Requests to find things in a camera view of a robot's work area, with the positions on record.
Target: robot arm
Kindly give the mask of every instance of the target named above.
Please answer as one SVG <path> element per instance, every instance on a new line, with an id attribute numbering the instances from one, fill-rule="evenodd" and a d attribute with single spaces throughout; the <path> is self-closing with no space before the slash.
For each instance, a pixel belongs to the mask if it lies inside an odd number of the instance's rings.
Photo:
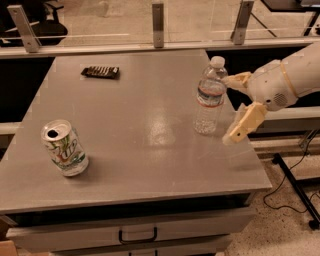
<path id="1" fill-rule="evenodd" d="M 228 76 L 224 82 L 247 94 L 253 102 L 247 107 L 240 106 L 223 137 L 225 144 L 232 144 L 255 131 L 268 111 L 291 106 L 300 97 L 320 90 L 320 43 L 311 44 L 282 61 L 273 60 L 253 74 Z"/>

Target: drawer handle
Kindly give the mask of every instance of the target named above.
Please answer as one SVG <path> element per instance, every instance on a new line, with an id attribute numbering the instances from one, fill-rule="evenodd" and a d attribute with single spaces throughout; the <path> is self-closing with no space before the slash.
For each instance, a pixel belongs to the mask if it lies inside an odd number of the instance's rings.
<path id="1" fill-rule="evenodd" d="M 157 250 L 154 251 L 154 256 L 158 256 L 158 251 Z"/>
<path id="2" fill-rule="evenodd" d="M 119 231 L 119 241 L 123 245 L 154 242 L 157 239 L 157 236 L 158 236 L 158 229 L 156 227 L 153 228 L 153 237 L 147 238 L 147 239 L 141 239 L 141 240 L 130 240 L 130 241 L 123 240 L 123 238 L 122 238 L 122 230 Z"/>

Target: desk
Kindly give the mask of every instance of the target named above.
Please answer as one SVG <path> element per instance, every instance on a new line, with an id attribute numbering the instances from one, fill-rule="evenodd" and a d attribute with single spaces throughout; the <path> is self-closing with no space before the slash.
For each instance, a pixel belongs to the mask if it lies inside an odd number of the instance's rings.
<path id="1" fill-rule="evenodd" d="M 253 195 L 271 184 L 248 140 L 222 144 L 234 117 L 228 99 L 214 138 L 194 132 L 207 63 L 203 50 L 57 57 L 0 164 L 0 214 L 18 224 L 8 237 L 56 255 L 224 250 L 227 234 L 254 216 Z M 120 78 L 80 75 L 102 64 L 119 66 Z M 78 130 L 90 159 L 79 176 L 63 177 L 41 145 L 54 119 Z"/>
<path id="2" fill-rule="evenodd" d="M 271 12 L 315 12 L 310 20 L 304 36 L 309 35 L 311 28 L 319 17 L 319 8 L 302 7 L 296 0 L 261 0 Z"/>

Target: floor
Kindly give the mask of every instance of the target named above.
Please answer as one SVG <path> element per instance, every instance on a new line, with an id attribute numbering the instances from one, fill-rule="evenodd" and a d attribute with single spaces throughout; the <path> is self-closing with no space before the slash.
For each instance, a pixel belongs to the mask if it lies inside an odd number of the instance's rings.
<path id="1" fill-rule="evenodd" d="M 152 42 L 151 0 L 64 0 L 65 8 L 60 12 L 61 22 L 69 36 L 60 46 L 121 44 Z M 229 40 L 237 17 L 240 0 L 164 0 L 165 40 L 201 41 Z M 299 36 L 304 31 L 311 13 L 270 13 L 258 0 L 253 13 L 272 30 L 277 37 Z M 247 38 L 273 38 L 261 23 L 250 18 Z M 298 147 L 299 136 L 284 138 L 253 139 L 255 148 L 272 184 L 273 191 L 281 183 L 284 174 L 279 166 L 272 164 L 274 153 L 281 153 L 288 166 L 299 162 L 303 153 Z M 320 138 L 309 146 L 310 155 L 293 169 L 296 177 L 320 176 Z M 320 211 L 319 188 L 309 192 Z M 289 208 L 273 210 L 263 202 L 270 193 L 258 193 L 253 201 L 257 215 L 241 232 L 233 235 L 233 242 L 224 252 L 226 256 L 318 256 L 320 255 L 320 231 L 312 231 L 308 222 L 309 213 L 297 213 Z M 274 206 L 290 205 L 301 211 L 305 207 L 286 180 L 277 193 L 268 197 Z M 0 223 L 0 239 L 4 239 L 6 227 Z"/>

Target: crushed can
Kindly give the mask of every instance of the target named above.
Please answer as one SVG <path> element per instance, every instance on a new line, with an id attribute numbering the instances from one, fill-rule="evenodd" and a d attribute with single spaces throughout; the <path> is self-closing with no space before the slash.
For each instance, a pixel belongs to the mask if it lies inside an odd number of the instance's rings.
<path id="1" fill-rule="evenodd" d="M 66 120 L 54 120 L 41 130 L 41 141 L 64 176 L 82 173 L 89 164 L 76 130 Z"/>

